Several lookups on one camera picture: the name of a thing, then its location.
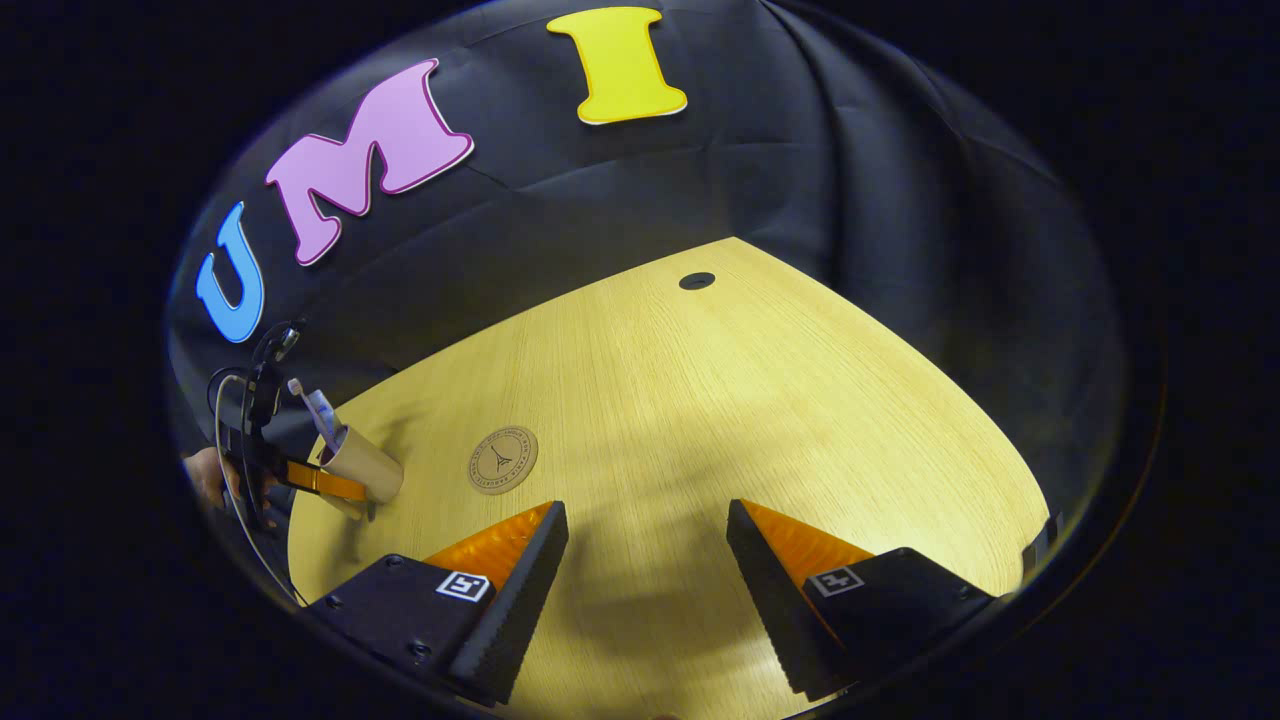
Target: eiffel tower logo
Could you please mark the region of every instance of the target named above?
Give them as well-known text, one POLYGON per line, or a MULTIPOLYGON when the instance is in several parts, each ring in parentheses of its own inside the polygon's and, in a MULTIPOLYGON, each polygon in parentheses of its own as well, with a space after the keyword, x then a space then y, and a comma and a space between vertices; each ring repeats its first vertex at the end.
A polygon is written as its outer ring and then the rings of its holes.
POLYGON ((492 450, 492 451, 493 451, 493 455, 494 455, 494 457, 497 457, 497 459, 498 459, 498 469, 499 469, 499 470, 502 470, 502 466, 503 466, 503 465, 506 465, 507 462, 511 462, 511 457, 503 457, 503 456, 502 456, 502 454, 500 454, 500 452, 498 452, 498 448, 497 448, 497 447, 494 447, 494 446, 492 446, 492 445, 490 445, 490 446, 489 446, 489 450, 492 450))

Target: paper cup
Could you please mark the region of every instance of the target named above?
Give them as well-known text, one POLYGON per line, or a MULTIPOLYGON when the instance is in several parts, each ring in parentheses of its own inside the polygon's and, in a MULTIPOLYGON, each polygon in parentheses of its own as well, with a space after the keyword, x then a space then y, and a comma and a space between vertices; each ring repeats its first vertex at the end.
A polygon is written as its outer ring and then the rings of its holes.
POLYGON ((320 466, 334 475, 365 486, 365 495, 376 502, 396 497, 404 482, 404 469, 389 455, 369 442, 356 428, 347 425, 338 439, 338 452, 329 447, 320 452, 320 466))

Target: blue letter u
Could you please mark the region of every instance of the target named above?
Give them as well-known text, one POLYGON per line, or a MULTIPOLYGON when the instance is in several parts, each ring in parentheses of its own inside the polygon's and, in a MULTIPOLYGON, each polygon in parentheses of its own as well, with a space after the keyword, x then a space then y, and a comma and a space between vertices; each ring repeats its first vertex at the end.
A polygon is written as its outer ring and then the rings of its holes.
POLYGON ((244 293, 237 306, 227 302, 218 278, 214 277, 214 254, 205 258, 200 265, 200 275, 196 277, 196 297, 205 304, 205 310, 218 325, 218 332, 232 342, 244 342, 253 334, 253 328, 262 319, 262 270, 257 266, 253 251, 248 249, 248 240, 241 228, 239 219, 244 211, 244 202, 237 202, 232 211, 223 220, 223 227, 218 231, 218 245, 227 249, 227 255, 232 259, 232 268, 239 277, 244 293))

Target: human hand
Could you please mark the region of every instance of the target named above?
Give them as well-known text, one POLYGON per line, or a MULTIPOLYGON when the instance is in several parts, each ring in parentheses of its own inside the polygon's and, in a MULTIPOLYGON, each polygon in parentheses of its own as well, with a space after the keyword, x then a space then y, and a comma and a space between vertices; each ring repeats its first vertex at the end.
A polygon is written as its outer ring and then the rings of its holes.
MULTIPOLYGON (((223 502, 224 468, 227 470, 227 479, 230 482, 232 496, 234 496, 236 500, 243 500, 241 496, 239 473, 236 471, 236 465, 229 459, 220 457, 216 448, 206 447, 191 457, 184 457, 182 464, 187 469, 187 475, 191 477, 191 483, 196 489, 196 495, 200 496, 201 502, 205 505, 225 510, 227 506, 223 502)), ((271 486, 275 484, 275 477, 268 473, 264 489, 270 489, 271 486)), ((262 510, 266 510, 270 506, 271 501, 266 500, 264 495, 262 510)), ((268 520, 266 524, 269 528, 275 527, 275 521, 273 520, 268 520)))

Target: yellow letter i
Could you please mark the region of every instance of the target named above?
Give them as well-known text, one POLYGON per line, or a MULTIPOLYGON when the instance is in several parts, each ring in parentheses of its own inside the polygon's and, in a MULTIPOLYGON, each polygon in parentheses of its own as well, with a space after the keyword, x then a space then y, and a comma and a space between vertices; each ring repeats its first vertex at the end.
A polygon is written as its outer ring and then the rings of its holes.
POLYGON ((662 78, 658 55, 649 40, 649 26, 662 19, 650 8, 600 8, 563 15, 547 29, 564 33, 577 45, 586 73, 586 100, 577 117, 599 126, 671 115, 689 100, 662 78))

